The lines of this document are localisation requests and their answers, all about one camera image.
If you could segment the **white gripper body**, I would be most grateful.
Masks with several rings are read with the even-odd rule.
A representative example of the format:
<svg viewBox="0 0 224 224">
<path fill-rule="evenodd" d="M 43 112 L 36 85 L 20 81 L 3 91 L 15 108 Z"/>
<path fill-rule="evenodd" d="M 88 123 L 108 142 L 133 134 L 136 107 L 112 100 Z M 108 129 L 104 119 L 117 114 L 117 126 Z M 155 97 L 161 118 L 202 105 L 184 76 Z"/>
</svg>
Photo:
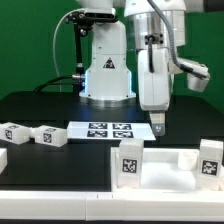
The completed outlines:
<svg viewBox="0 0 224 224">
<path fill-rule="evenodd" d="M 171 96 L 171 77 L 168 71 L 169 54 L 166 48 L 153 50 L 154 72 L 149 71 L 148 51 L 138 54 L 138 89 L 140 107 L 144 111 L 166 111 Z"/>
</svg>

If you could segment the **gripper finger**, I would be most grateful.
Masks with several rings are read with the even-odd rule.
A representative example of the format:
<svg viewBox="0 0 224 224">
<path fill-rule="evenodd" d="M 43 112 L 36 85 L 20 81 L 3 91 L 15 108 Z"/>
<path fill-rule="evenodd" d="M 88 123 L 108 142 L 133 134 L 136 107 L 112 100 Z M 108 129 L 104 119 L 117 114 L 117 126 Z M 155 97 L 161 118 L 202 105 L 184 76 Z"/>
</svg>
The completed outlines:
<svg viewBox="0 0 224 224">
<path fill-rule="evenodd" d="M 149 115 L 153 134 L 163 136 L 165 134 L 165 112 L 150 111 Z"/>
</svg>

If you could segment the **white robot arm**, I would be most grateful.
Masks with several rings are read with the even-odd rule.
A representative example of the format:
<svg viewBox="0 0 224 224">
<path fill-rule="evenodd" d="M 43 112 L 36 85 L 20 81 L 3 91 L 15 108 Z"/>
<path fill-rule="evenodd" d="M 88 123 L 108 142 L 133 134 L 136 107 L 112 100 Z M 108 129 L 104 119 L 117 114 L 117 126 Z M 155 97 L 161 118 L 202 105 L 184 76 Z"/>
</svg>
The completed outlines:
<svg viewBox="0 0 224 224">
<path fill-rule="evenodd" d="M 185 15 L 189 12 L 224 11 L 224 0 L 76 0 L 78 34 L 93 33 L 91 66 L 85 73 L 84 101 L 102 107 L 137 100 L 150 114 L 152 131 L 165 134 L 174 76 L 185 72 L 188 88 L 202 92 L 210 74 L 200 63 L 177 56 L 185 44 Z M 126 30 L 116 8 L 133 24 L 131 36 L 137 51 L 138 91 L 132 91 L 126 66 Z"/>
</svg>

